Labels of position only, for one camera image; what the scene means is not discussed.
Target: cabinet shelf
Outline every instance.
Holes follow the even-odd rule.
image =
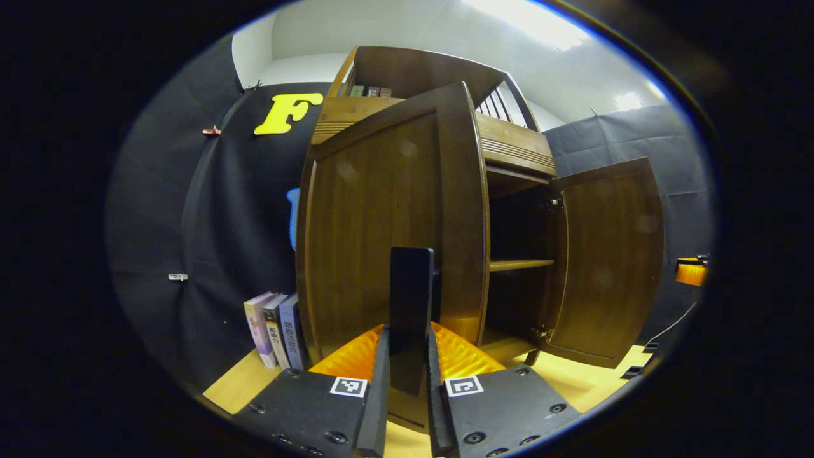
[[[489,271],[513,271],[515,269],[531,269],[533,267],[551,266],[553,259],[504,259],[489,263]]]

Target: cabinet door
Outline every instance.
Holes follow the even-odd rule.
[[[548,353],[615,368],[636,340],[659,286],[663,221],[646,157],[552,181],[555,259],[540,344]]]
[[[477,341],[488,288],[484,175],[463,82],[399,102],[311,147],[296,261],[314,362],[388,321],[393,246],[435,250],[440,321]]]

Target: book spine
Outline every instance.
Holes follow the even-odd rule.
[[[263,310],[265,314],[265,327],[269,332],[269,340],[271,340],[271,347],[274,349],[274,356],[277,357],[277,362],[280,364],[282,370],[291,367],[288,363],[286,356],[286,347],[282,344],[282,337],[280,334],[280,319],[278,318],[278,309]]]
[[[297,332],[298,321],[296,315],[296,302],[284,302],[280,305],[280,322],[282,323],[282,337],[286,343],[288,363],[294,369],[305,370],[302,355],[302,346]]]
[[[277,359],[274,358],[274,351],[271,349],[269,334],[261,328],[261,326],[265,327],[262,304],[244,303],[243,307],[246,310],[246,320],[249,323],[249,330],[252,332],[252,339],[254,339],[260,359],[267,368],[277,367]]]

